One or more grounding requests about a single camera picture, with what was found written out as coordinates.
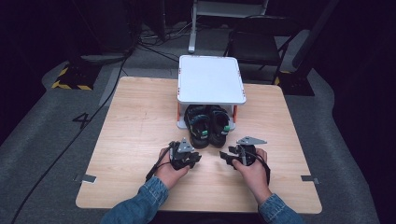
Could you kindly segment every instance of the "gray carpet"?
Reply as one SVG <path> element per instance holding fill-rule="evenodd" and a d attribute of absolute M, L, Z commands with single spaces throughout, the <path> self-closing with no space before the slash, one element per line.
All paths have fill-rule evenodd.
<path fill-rule="evenodd" d="M 198 33 L 197 55 L 222 55 L 228 30 L 205 29 Z M 290 45 L 283 70 L 294 69 L 291 60 L 306 38 L 302 33 Z M 189 37 L 171 40 L 156 50 L 176 59 L 188 54 Z M 43 76 L 47 92 L 0 147 L 0 222 L 10 223 L 24 197 L 79 132 L 72 120 L 95 114 L 116 83 L 120 63 L 104 66 L 93 91 L 52 89 L 65 63 Z M 178 63 L 154 52 L 137 49 L 127 60 L 123 76 L 177 78 Z M 311 96 L 285 96 L 308 166 L 318 179 L 323 211 L 303 215 L 306 223 L 379 223 L 367 183 L 349 154 L 332 120 L 331 88 L 314 70 L 308 76 Z M 106 117 L 104 106 L 81 135 L 37 186 L 16 223 L 98 223 L 105 209 L 80 209 L 75 200 Z"/>

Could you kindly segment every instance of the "denim sleeve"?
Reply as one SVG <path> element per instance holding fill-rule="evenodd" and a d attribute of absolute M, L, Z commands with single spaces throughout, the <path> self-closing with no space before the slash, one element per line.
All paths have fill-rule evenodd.
<path fill-rule="evenodd" d="M 168 189 L 156 176 L 142 187 L 136 196 L 114 206 L 101 223 L 149 223 L 168 197 Z"/>
<path fill-rule="evenodd" d="M 288 207 L 276 194 L 271 195 L 259 206 L 259 213 L 268 224 L 304 223 L 303 219 Z"/>

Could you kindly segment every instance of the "person's left hand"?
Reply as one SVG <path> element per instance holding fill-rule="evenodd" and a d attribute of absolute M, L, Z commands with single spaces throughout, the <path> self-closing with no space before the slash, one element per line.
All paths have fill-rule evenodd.
<path fill-rule="evenodd" d="M 165 150 L 166 148 L 161 149 L 160 157 L 165 152 Z M 180 170 L 175 170 L 170 163 L 169 151 L 166 152 L 166 155 L 163 157 L 158 166 L 159 167 L 155 175 L 161 179 L 168 189 L 174 187 L 177 181 L 190 170 L 190 166 L 186 166 Z"/>

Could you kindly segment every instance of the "chair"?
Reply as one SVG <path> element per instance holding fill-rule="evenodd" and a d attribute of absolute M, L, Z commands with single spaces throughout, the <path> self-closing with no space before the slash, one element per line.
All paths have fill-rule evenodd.
<path fill-rule="evenodd" d="M 248 16 L 230 32 L 223 56 L 234 57 L 239 63 L 260 64 L 262 67 L 259 70 L 265 65 L 276 66 L 272 80 L 272 84 L 275 84 L 289 42 L 301 30 L 300 24 L 292 18 Z M 287 38 L 280 47 L 276 44 L 277 36 Z"/>

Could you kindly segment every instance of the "dark background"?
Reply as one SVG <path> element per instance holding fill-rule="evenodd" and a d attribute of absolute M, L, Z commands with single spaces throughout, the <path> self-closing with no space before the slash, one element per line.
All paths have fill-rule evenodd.
<path fill-rule="evenodd" d="M 270 0 L 267 14 L 292 16 L 312 29 L 330 1 Z M 57 19 L 70 28 L 66 30 L 72 42 L 65 43 L 47 1 L 1 1 L 0 144 L 45 92 L 44 74 L 68 60 L 67 44 L 74 44 L 79 55 L 109 52 L 105 46 L 128 48 L 133 32 L 128 19 L 138 21 L 144 13 L 134 5 L 129 15 L 121 0 L 76 2 L 56 4 L 55 10 L 61 10 Z M 166 0 L 166 24 L 189 21 L 191 5 L 192 1 Z M 334 91 L 334 121 L 370 186 L 383 223 L 392 220 L 388 204 L 395 200 L 394 11 L 386 1 L 340 1 L 305 57 Z"/>

